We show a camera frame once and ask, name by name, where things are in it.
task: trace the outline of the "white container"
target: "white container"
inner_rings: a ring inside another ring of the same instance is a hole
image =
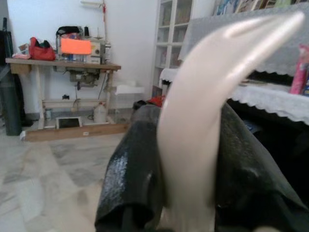
[[[95,123],[106,123],[106,109],[103,103],[99,103],[93,111],[93,120]]]

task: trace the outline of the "lace tablecloth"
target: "lace tablecloth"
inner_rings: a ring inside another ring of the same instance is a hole
[[[296,63],[298,60],[298,45],[309,43],[309,3],[300,3],[282,8],[270,8],[265,10],[243,12],[238,14],[226,14],[190,20],[186,32],[179,59],[184,60],[190,50],[206,35],[219,27],[230,23],[242,21],[258,16],[282,14],[294,11],[302,11],[306,15],[302,29],[293,36],[289,42],[282,46],[269,59],[257,67],[259,72],[276,72],[278,74],[288,74],[294,76]]]
[[[161,80],[173,82],[177,69],[164,69]],[[280,117],[288,117],[291,121],[302,121],[309,125],[309,97],[288,93],[290,87],[265,84],[238,86],[231,99],[255,106],[268,113],[276,113]]]

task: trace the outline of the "white cabinet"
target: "white cabinet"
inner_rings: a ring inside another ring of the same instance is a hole
[[[153,85],[161,87],[159,76],[164,68],[178,68],[178,55],[191,18],[194,0],[160,0]]]

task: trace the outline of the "marble floor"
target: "marble floor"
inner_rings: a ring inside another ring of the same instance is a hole
[[[122,136],[27,143],[0,129],[0,231],[94,232],[106,166]]]

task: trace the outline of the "pink bottle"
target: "pink bottle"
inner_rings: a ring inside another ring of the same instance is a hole
[[[301,94],[305,86],[307,67],[309,64],[309,46],[299,45],[299,60],[296,67],[296,73],[292,82],[290,93]]]

